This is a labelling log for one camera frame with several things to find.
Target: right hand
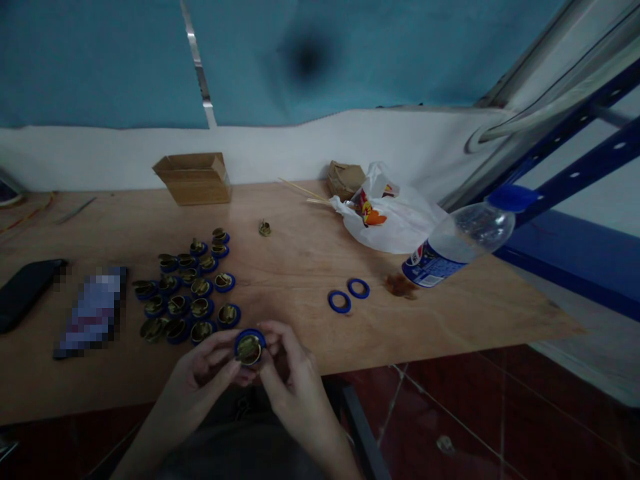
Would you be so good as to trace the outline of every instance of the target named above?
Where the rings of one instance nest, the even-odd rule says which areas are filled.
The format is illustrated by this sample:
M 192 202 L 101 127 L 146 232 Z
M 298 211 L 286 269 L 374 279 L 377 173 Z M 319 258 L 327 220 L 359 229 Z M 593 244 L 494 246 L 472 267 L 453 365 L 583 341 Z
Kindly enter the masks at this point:
M 259 324 L 269 349 L 262 353 L 260 378 L 273 412 L 289 434 L 331 478 L 349 473 L 359 478 L 346 435 L 322 385 L 315 356 L 300 344 L 290 326 L 268 320 Z M 273 364 L 279 344 L 287 352 L 291 376 L 285 385 Z

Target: blue shelf frame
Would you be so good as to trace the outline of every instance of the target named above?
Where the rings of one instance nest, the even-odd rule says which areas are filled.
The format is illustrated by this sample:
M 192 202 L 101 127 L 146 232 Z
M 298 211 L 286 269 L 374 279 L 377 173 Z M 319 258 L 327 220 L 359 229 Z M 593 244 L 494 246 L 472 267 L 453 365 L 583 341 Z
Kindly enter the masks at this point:
M 568 114 L 540 142 L 520 157 L 490 186 L 476 195 L 469 204 L 477 203 L 501 185 L 516 182 L 532 168 L 544 161 L 596 118 L 618 128 L 618 132 L 574 161 L 556 176 L 542 184 L 537 192 L 540 197 L 526 212 L 518 215 L 517 226 L 529 224 L 544 215 L 570 196 L 594 184 L 606 175 L 640 156 L 640 117 L 627 119 L 609 108 L 640 85 L 640 59 L 616 78 L 594 92 L 582 104 Z M 619 233 L 611 231 L 611 236 Z M 614 311 L 640 321 L 640 296 L 632 298 L 597 283 L 586 275 L 576 274 L 566 265 L 558 266 L 509 243 L 495 252 L 498 258 L 545 278 L 557 285 L 600 303 Z

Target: plywood tabletop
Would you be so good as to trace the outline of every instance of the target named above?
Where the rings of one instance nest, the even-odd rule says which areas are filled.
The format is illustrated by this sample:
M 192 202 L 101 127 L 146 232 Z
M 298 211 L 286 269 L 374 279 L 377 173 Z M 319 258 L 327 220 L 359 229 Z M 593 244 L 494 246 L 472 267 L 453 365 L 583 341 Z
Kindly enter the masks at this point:
M 302 182 L 323 193 L 320 182 Z M 76 217 L 54 222 L 93 196 Z M 0 227 L 44 203 L 0 211 Z M 231 203 L 177 206 L 166 190 L 61 193 L 54 204 L 0 236 L 0 284 L 32 261 L 64 258 L 63 282 L 49 289 L 12 332 L 0 336 L 0 425 L 153 401 L 176 360 L 191 348 L 139 337 L 143 309 L 131 282 L 157 279 L 159 253 L 187 253 L 193 237 L 210 242 L 221 226 L 231 236 L 230 254 L 217 272 L 237 286 L 213 294 L 217 305 L 242 309 L 240 327 L 263 319 L 290 323 L 315 352 L 323 374 L 454 355 L 573 335 L 580 326 L 508 265 L 488 256 L 458 272 L 420 299 L 396 298 L 384 276 L 404 255 L 376 252 L 356 242 L 330 208 L 281 183 L 234 187 Z M 259 221 L 272 235 L 258 233 Z M 116 340 L 82 358 L 54 361 L 85 275 L 97 267 L 129 269 L 127 300 Z M 371 286 L 366 300 L 352 300 L 347 315 L 327 304 L 330 290 L 346 291 L 351 277 Z

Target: cardboard box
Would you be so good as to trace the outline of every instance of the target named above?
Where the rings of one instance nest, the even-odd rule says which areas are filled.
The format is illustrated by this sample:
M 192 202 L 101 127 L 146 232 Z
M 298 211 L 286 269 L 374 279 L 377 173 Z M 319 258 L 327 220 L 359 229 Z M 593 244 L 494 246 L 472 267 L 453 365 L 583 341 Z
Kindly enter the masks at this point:
M 351 200 L 365 181 L 365 173 L 360 165 L 346 165 L 331 161 L 327 175 L 327 185 L 332 195 L 338 195 L 340 201 Z
M 153 166 L 178 205 L 231 201 L 231 184 L 222 153 L 168 155 Z

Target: black phone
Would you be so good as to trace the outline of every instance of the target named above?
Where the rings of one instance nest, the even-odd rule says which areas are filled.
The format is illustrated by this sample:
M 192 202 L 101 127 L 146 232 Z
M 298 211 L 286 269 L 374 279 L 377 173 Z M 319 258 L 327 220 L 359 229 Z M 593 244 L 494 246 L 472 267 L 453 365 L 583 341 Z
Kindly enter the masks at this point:
M 30 263 L 0 289 L 0 333 L 15 328 L 66 265 L 62 259 Z

